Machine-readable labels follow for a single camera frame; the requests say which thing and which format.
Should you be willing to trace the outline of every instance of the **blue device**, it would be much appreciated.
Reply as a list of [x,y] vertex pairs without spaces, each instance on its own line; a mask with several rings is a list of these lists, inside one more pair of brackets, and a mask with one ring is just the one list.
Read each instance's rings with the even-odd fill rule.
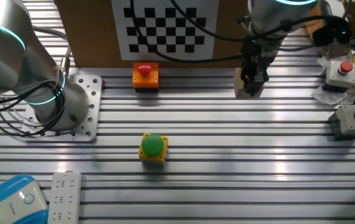
[[0,185],[1,224],[46,224],[49,209],[36,180],[17,175]]

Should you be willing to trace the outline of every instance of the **mounting hole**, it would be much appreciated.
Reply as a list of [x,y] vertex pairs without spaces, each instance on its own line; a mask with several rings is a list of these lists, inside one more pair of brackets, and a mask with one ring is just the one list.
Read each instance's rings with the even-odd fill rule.
[[70,113],[69,116],[72,122],[78,123],[78,118],[74,114]]

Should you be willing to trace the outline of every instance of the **black cable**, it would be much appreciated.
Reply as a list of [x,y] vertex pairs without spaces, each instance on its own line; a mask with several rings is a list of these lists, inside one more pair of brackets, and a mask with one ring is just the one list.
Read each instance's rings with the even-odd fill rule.
[[38,134],[42,134],[45,133],[46,131],[50,130],[51,128],[53,128],[60,120],[60,118],[62,117],[63,113],[64,113],[64,104],[65,104],[65,95],[64,95],[64,91],[61,89],[60,85],[57,85],[56,88],[53,88],[52,86],[48,86],[50,88],[53,89],[53,94],[56,95],[58,93],[60,93],[60,97],[56,97],[55,101],[56,101],[56,111],[55,114],[57,114],[57,117],[55,119],[53,119],[52,122],[48,123],[46,126],[44,126],[41,130],[35,132],[35,133],[29,133],[29,132],[24,132],[21,131],[20,129],[16,128],[15,126],[13,126],[10,122],[8,122],[4,116],[1,114],[0,112],[0,117],[2,118],[2,120],[8,125],[10,126],[12,129],[22,133],[11,133],[7,130],[5,130],[1,125],[0,125],[0,129],[5,132],[6,134],[9,134],[11,136],[19,136],[19,137],[29,137],[29,136],[35,136]]
[[20,100],[21,98],[27,98],[28,96],[30,96],[31,94],[33,94],[35,91],[37,91],[38,89],[42,88],[43,86],[47,85],[49,82],[53,82],[52,80],[49,80],[47,82],[44,82],[44,83],[41,83],[40,85],[36,86],[35,88],[19,95],[19,96],[16,96],[16,97],[13,97],[13,98],[8,98],[6,100],[0,100],[0,104],[1,103],[8,103],[8,102],[11,102],[11,101],[14,101],[14,100]]
[[190,16],[188,16],[183,10],[182,8],[176,3],[175,0],[171,0],[172,5],[175,7],[175,9],[182,15],[184,16],[184,18],[186,18],[189,22],[191,22],[191,24],[195,25],[195,27],[197,27],[198,29],[200,29],[201,31],[205,32],[206,34],[213,36],[215,38],[218,38],[220,40],[228,40],[228,41],[235,41],[235,42],[243,42],[245,37],[242,38],[231,38],[231,37],[224,37],[221,35],[217,35],[207,29],[205,29],[203,26],[201,26],[198,22],[194,21],[193,19],[191,19]]
[[[136,31],[139,34],[140,37],[143,36],[143,34],[141,33],[139,27],[137,26],[136,23],[136,13],[135,13],[135,3],[133,2],[133,0],[130,0],[130,9],[132,12],[132,19],[133,19],[133,23],[135,25]],[[234,60],[234,59],[238,59],[241,58],[243,56],[241,55],[236,55],[236,56],[231,56],[231,57],[226,57],[226,58],[217,58],[217,59],[204,59],[204,60],[183,60],[183,59],[178,59],[178,58],[173,58],[173,57],[169,57],[167,55],[164,55],[162,53],[160,53],[157,49],[155,49],[152,45],[150,45],[148,43],[148,41],[146,40],[146,46],[156,55],[160,56],[163,59],[166,60],[170,60],[172,62],[177,62],[177,63],[208,63],[208,62],[223,62],[226,60]]]
[[[132,13],[132,19],[133,19],[133,23],[135,25],[135,29],[137,31],[137,33],[139,34],[140,37],[143,37],[143,34],[141,33],[140,31],[140,28],[137,26],[137,23],[136,23],[136,13],[135,13],[135,3],[134,3],[134,0],[130,0],[130,10],[131,10],[131,13]],[[341,17],[338,17],[338,16],[312,16],[312,17],[306,17],[306,18],[302,18],[302,19],[298,19],[297,21],[293,21],[293,22],[289,22],[289,23],[286,23],[280,27],[276,27],[270,31],[267,31],[267,32],[264,32],[262,34],[259,34],[259,35],[255,35],[253,37],[245,37],[245,40],[255,40],[255,39],[259,39],[259,38],[262,38],[262,37],[266,37],[270,34],[274,34],[280,30],[283,30],[283,29],[287,29],[287,28],[290,28],[292,26],[295,26],[297,24],[301,24],[303,22],[308,22],[308,21],[313,21],[313,20],[320,20],[320,19],[324,19],[328,22],[336,22],[338,24],[341,24],[343,25],[345,28],[346,28],[346,35],[351,35],[351,27],[350,25],[348,24],[348,22],[345,21],[345,19],[341,18]],[[167,55],[164,55],[160,52],[158,52],[158,50],[153,47],[152,45],[150,45],[148,43],[148,41],[146,41],[146,46],[152,51],[154,52],[156,55],[166,59],[166,60],[170,60],[172,62],[177,62],[177,63],[208,63],[208,62],[221,62],[221,61],[226,61],[226,60],[234,60],[234,59],[238,59],[238,58],[241,58],[243,57],[242,55],[237,55],[237,56],[231,56],[231,57],[227,57],[227,58],[217,58],[217,59],[205,59],[205,60],[182,60],[182,59],[178,59],[178,58],[172,58],[172,57],[169,57]]]
[[220,35],[217,35],[207,29],[205,29],[204,27],[202,27],[199,23],[197,23],[196,21],[194,21],[193,19],[191,19],[182,9],[181,7],[176,3],[175,0],[170,0],[171,3],[173,4],[173,6],[175,7],[175,9],[182,15],[184,16],[184,18],[186,18],[191,24],[195,25],[195,27],[197,27],[198,29],[202,30],[203,32],[205,32],[206,34],[208,35],[211,35],[215,38],[218,38],[218,39],[222,39],[222,40],[229,40],[229,41],[235,41],[235,42],[242,42],[244,40],[255,40],[255,39],[259,39],[259,38],[262,38],[262,37],[266,37],[270,34],[273,34],[275,32],[278,32],[282,29],[285,29],[285,28],[290,28],[291,26],[295,26],[297,24],[301,24],[302,22],[308,22],[308,21],[313,21],[313,20],[318,20],[318,19],[324,19],[326,21],[335,21],[335,22],[338,22],[338,23],[342,23],[342,24],[348,24],[348,22],[345,21],[344,18],[342,17],[338,17],[338,16],[312,16],[312,17],[306,17],[306,18],[302,18],[302,19],[298,19],[297,21],[293,21],[293,22],[289,22],[289,23],[286,23],[284,24],[283,26],[280,26],[280,27],[276,27],[268,32],[265,32],[265,33],[262,33],[262,34],[259,34],[259,35],[255,35],[253,37],[243,37],[241,39],[233,39],[233,38],[230,38],[230,37],[223,37],[223,36],[220,36]]

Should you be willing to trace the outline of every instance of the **white device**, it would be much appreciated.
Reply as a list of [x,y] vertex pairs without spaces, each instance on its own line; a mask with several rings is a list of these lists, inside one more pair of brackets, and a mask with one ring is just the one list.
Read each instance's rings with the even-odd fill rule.
[[81,181],[82,175],[78,172],[53,175],[48,224],[78,223]]
[[355,139],[355,105],[340,107],[329,122],[336,140]]
[[324,91],[344,93],[351,88],[355,81],[355,69],[351,62],[329,61],[323,72],[325,84]]
[[33,177],[17,175],[0,185],[0,224],[45,224],[48,211]]

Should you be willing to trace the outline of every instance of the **cable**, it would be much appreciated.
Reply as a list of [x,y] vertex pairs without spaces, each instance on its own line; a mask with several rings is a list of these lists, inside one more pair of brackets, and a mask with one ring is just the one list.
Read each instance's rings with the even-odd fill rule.
[[172,5],[175,7],[175,9],[182,15],[184,16],[184,18],[186,18],[189,22],[191,22],[191,24],[195,25],[195,27],[197,27],[198,29],[200,29],[201,31],[205,32],[208,35],[211,35],[215,38],[218,38],[220,40],[228,40],[228,41],[236,41],[236,42],[242,42],[244,41],[244,37],[242,38],[231,38],[231,37],[223,37],[221,35],[217,35],[207,29],[205,29],[203,26],[201,26],[199,23],[197,23],[196,21],[194,21],[193,19],[191,19],[190,16],[188,16],[183,10],[182,8],[180,8],[180,6],[176,3],[175,0],[171,0]]
[[[140,37],[143,36],[143,34],[141,33],[139,27],[137,26],[136,23],[136,13],[135,13],[135,3],[133,2],[133,0],[130,0],[130,9],[132,11],[132,19],[133,19],[133,24],[135,25],[135,29],[137,31],[137,33],[139,34]],[[183,59],[178,59],[178,58],[172,58],[169,57],[167,55],[164,55],[160,52],[158,52],[157,49],[155,49],[152,45],[150,45],[148,43],[148,41],[146,41],[146,46],[152,51],[154,52],[156,55],[160,56],[161,58],[164,58],[166,60],[170,60],[172,62],[177,62],[177,63],[207,63],[207,62],[222,62],[222,61],[226,61],[226,60],[234,60],[234,59],[238,59],[241,58],[241,55],[236,55],[236,56],[231,56],[231,57],[226,57],[226,58],[217,58],[217,59],[204,59],[204,60],[183,60]]]
[[[57,36],[63,38],[64,40],[68,41],[67,35],[64,34],[63,32],[58,31],[58,30],[53,30],[53,29],[49,29],[49,28],[45,28],[45,27],[37,27],[37,26],[33,26],[33,28],[34,28],[34,31],[42,32],[45,34],[57,35]],[[71,47],[68,46],[67,52],[65,53],[65,57],[69,58],[70,56],[71,56]]]
[[[26,118],[25,116],[21,115],[20,113],[18,113],[16,111],[15,108],[11,108],[10,110],[13,110],[13,112],[15,112],[20,118],[22,118],[23,120],[26,120],[26,121],[29,121],[30,123],[33,123],[33,124],[36,124],[36,125],[32,125],[32,124],[27,124],[27,123],[24,123],[23,121],[21,123],[25,124],[26,126],[33,126],[33,127],[40,127],[44,124],[48,124],[50,122],[52,122],[59,114],[56,114],[55,115],[55,118],[53,118],[52,120],[50,121],[46,121],[46,122],[43,122],[43,123],[38,123],[38,122],[35,122],[35,121],[31,121],[29,118]],[[20,121],[18,118],[16,118],[15,116],[12,115],[11,111],[10,110],[7,110],[7,112],[9,112],[9,114],[17,121]]]
[[[219,36],[219,35],[216,35],[215,33],[212,33],[211,31],[209,30],[206,30],[205,28],[203,28],[200,24],[198,24],[196,21],[192,20],[179,6],[178,4],[176,4],[176,1],[175,0],[170,0],[171,3],[174,5],[174,7],[176,8],[177,11],[179,11],[180,14],[182,14],[182,16],[184,16],[189,22],[191,22],[191,24],[195,25],[195,27],[197,27],[198,29],[204,31],[206,34],[209,34],[215,38],[218,38],[218,39],[223,39],[223,40],[227,40],[229,39],[228,37],[222,37],[222,36]],[[346,7],[346,10],[349,12],[350,10],[350,7],[351,7],[351,4],[352,4],[352,0],[350,0],[349,4],[347,5]],[[330,21],[335,21],[335,22],[340,22],[340,23],[344,23],[346,22],[343,18],[341,17],[338,17],[338,16],[312,16],[312,17],[306,17],[306,18],[302,18],[302,19],[298,19],[297,21],[293,21],[293,22],[289,22],[289,23],[286,23],[280,27],[276,27],[270,31],[267,31],[265,33],[262,33],[262,34],[259,34],[259,35],[255,35],[253,37],[244,37],[241,39],[241,41],[244,41],[244,40],[255,40],[255,39],[259,39],[259,38],[262,38],[262,37],[266,37],[270,34],[273,34],[275,32],[278,32],[282,29],[285,29],[285,28],[289,28],[291,26],[294,26],[294,25],[297,25],[297,24],[301,24],[302,22],[308,22],[308,21],[313,21],[313,20],[318,20],[318,19],[324,19],[324,20],[330,20]]]
[[349,0],[349,1],[348,1],[347,5],[346,5],[345,12],[344,12],[344,14],[342,15],[342,18],[343,18],[343,19],[346,19],[346,16],[348,16],[349,11],[351,10],[351,7],[352,7],[352,2],[353,2],[353,0]]
[[[140,28],[137,26],[137,23],[136,23],[136,13],[135,13],[135,3],[134,3],[134,0],[130,0],[130,9],[131,9],[131,12],[132,12],[132,19],[133,19],[133,23],[135,25],[135,29],[137,31],[137,33],[139,34],[140,37],[143,36],[143,34],[141,33],[140,31]],[[346,30],[347,30],[347,34],[349,35],[351,33],[351,28],[348,24],[348,22],[346,22],[346,20],[344,20],[343,18],[341,17],[338,17],[338,16],[312,16],[312,17],[306,17],[306,18],[302,18],[302,19],[298,19],[297,21],[293,21],[293,22],[289,22],[289,23],[286,23],[280,27],[276,27],[270,31],[267,31],[267,32],[264,32],[262,34],[259,34],[259,35],[255,35],[253,37],[245,37],[245,40],[255,40],[255,39],[259,39],[259,38],[262,38],[262,37],[266,37],[270,34],[274,34],[282,29],[286,29],[286,28],[289,28],[289,27],[292,27],[292,26],[295,26],[297,24],[301,24],[303,22],[308,22],[308,21],[313,21],[313,20],[320,20],[320,19],[324,19],[326,21],[330,21],[330,22],[337,22],[337,23],[340,23],[342,24],[343,26],[346,27]],[[155,49],[152,45],[150,45],[147,41],[146,41],[146,46],[152,51],[154,52],[156,55],[166,59],[166,60],[170,60],[170,61],[173,61],[173,62],[178,62],[178,63],[207,63],[207,62],[221,62],[221,61],[226,61],[226,60],[233,60],[233,59],[238,59],[238,58],[241,58],[243,56],[241,55],[237,55],[237,56],[232,56],[232,57],[227,57],[227,58],[218,58],[218,59],[205,59],[205,60],[182,60],[182,59],[178,59],[178,58],[172,58],[172,57],[169,57],[167,55],[164,55],[160,52],[158,52],[157,49]]]
[[67,52],[65,53],[65,57],[69,58],[71,56],[71,47],[68,45]]
[[4,116],[1,114],[1,110],[0,109],[0,117],[2,118],[2,120],[9,125],[12,129],[20,132],[19,133],[11,133],[7,130],[5,130],[2,126],[0,126],[0,129],[2,131],[4,131],[6,134],[9,134],[11,136],[19,136],[19,137],[29,137],[29,136],[34,136],[34,135],[38,135],[38,134],[43,134],[46,131],[48,131],[49,129],[53,128],[55,124],[57,124],[57,122],[59,122],[60,118],[62,117],[62,114],[64,112],[64,105],[65,105],[65,95],[64,95],[64,91],[62,90],[62,88],[60,87],[60,85],[57,86],[57,88],[55,89],[55,91],[53,91],[54,94],[60,93],[60,97],[56,98],[56,103],[58,103],[58,105],[56,105],[56,114],[58,114],[54,119],[53,122],[49,123],[49,125],[45,126],[43,129],[41,129],[40,131],[37,131],[35,133],[29,133],[29,132],[24,132],[21,131],[20,129],[16,128],[15,126],[13,126],[11,123],[9,123]]
[[45,82],[45,83],[33,88],[32,90],[28,91],[27,93],[22,94],[19,97],[10,98],[10,99],[7,99],[7,100],[0,100],[0,103],[8,103],[10,101],[17,100],[16,102],[14,102],[14,103],[10,104],[9,106],[3,108],[2,110],[8,110],[8,109],[12,108],[13,106],[16,106],[18,103],[20,103],[22,100],[26,99],[28,96],[33,94],[38,89],[40,89],[40,88],[42,88],[44,86],[47,86],[50,82],[54,82],[54,81],[47,81],[47,82]]
[[45,34],[57,35],[57,36],[63,38],[64,40],[68,40],[67,35],[64,34],[63,32],[58,31],[58,30],[53,30],[53,29],[49,29],[49,28],[45,28],[45,27],[37,27],[37,26],[32,26],[32,27],[34,28],[34,31],[42,32]]

